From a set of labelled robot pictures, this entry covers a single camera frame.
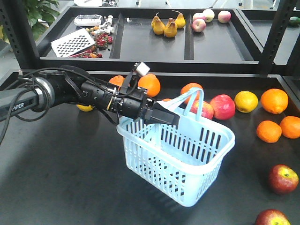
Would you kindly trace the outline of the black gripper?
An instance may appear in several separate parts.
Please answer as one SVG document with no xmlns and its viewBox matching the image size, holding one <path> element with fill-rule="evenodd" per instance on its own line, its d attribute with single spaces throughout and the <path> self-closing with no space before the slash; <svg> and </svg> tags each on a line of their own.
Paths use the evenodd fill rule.
<svg viewBox="0 0 300 225">
<path fill-rule="evenodd" d="M 164 108 L 154 99 L 147 96 L 145 88 L 129 88 L 121 98 L 121 115 L 131 119 L 141 119 L 146 125 L 164 124 L 178 126 L 179 116 Z"/>
</svg>

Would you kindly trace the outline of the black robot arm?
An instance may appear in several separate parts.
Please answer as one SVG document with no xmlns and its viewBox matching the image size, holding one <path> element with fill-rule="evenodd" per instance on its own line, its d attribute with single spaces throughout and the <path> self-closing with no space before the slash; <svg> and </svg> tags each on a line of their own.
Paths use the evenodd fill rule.
<svg viewBox="0 0 300 225">
<path fill-rule="evenodd" d="M 138 62 L 127 74 L 121 86 L 100 80 L 73 66 L 49 67 L 27 74 L 19 72 L 17 80 L 0 92 L 0 120 L 3 139 L 10 118 L 31 122 L 44 117 L 57 105 L 80 104 L 99 110 L 112 124 L 118 125 L 108 112 L 117 117 L 142 119 L 144 124 L 178 125 L 180 117 L 147 96 L 147 90 L 137 86 L 149 67 Z"/>
</svg>

